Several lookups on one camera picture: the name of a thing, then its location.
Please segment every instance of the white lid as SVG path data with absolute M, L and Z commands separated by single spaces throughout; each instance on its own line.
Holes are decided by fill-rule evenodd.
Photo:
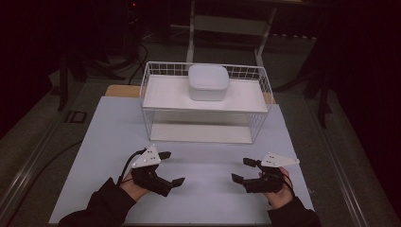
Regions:
M 189 85 L 198 90 L 224 90 L 230 85 L 227 69 L 220 65 L 191 65 Z

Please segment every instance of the hand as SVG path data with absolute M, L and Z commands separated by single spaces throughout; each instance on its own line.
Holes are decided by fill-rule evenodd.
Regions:
M 126 191 L 135 201 L 139 201 L 141 197 L 145 196 L 149 192 L 147 189 L 142 188 L 133 182 L 131 173 L 127 174 L 127 176 L 120 184 L 120 187 L 124 191 Z
M 288 171 L 286 171 L 283 167 L 280 167 L 280 170 L 284 175 L 288 177 L 287 178 L 286 176 L 284 176 L 284 180 L 288 183 L 288 185 L 291 185 Z M 266 192 L 263 193 L 263 195 L 268 199 L 271 208 L 273 209 L 281 208 L 293 199 L 291 189 L 288 188 L 286 184 L 283 184 L 283 188 L 277 193 Z

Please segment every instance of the floor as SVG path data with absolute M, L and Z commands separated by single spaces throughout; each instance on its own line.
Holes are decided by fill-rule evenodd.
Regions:
M 152 36 L 149 34 L 140 47 L 142 58 L 147 52 L 146 61 L 185 61 L 185 44 L 166 44 Z M 263 60 L 271 87 L 297 76 L 313 44 L 314 40 L 302 38 L 269 38 Z M 195 48 L 194 61 L 255 65 L 251 49 L 202 44 Z M 99 99 L 109 85 L 127 84 L 137 67 L 116 72 L 125 80 L 107 79 L 88 69 L 90 77 L 85 83 L 70 79 L 70 101 L 63 112 L 57 111 L 59 98 L 49 94 L 0 141 L 0 195 L 6 195 L 1 203 L 1 226 L 8 220 L 9 226 L 15 227 L 48 225 Z M 140 71 L 132 84 L 140 81 Z M 50 77 L 57 83 L 58 72 Z M 331 113 L 326 115 L 327 128 L 323 129 L 316 116 L 318 97 L 305 99 L 305 86 L 299 84 L 274 95 L 323 226 L 401 226 L 336 94 L 329 93 Z M 65 122 L 68 111 L 87 113 L 85 121 Z M 25 190 L 8 191 L 10 188 Z

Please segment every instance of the sleeve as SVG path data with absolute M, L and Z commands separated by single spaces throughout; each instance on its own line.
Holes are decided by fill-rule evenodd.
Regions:
M 285 206 L 269 210 L 269 217 L 273 227 L 319 227 L 321 222 L 318 215 L 307 210 L 298 197 Z
M 127 192 L 116 186 L 112 178 L 104 183 L 89 200 L 85 210 L 74 212 L 60 220 L 59 227 L 121 226 L 136 204 Z

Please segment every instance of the white wire basket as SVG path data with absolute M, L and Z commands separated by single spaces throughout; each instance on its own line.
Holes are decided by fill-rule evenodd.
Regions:
M 140 98 L 149 140 L 251 144 L 274 98 L 266 70 L 216 64 L 227 69 L 230 86 L 222 101 L 189 97 L 188 68 L 205 63 L 147 63 Z

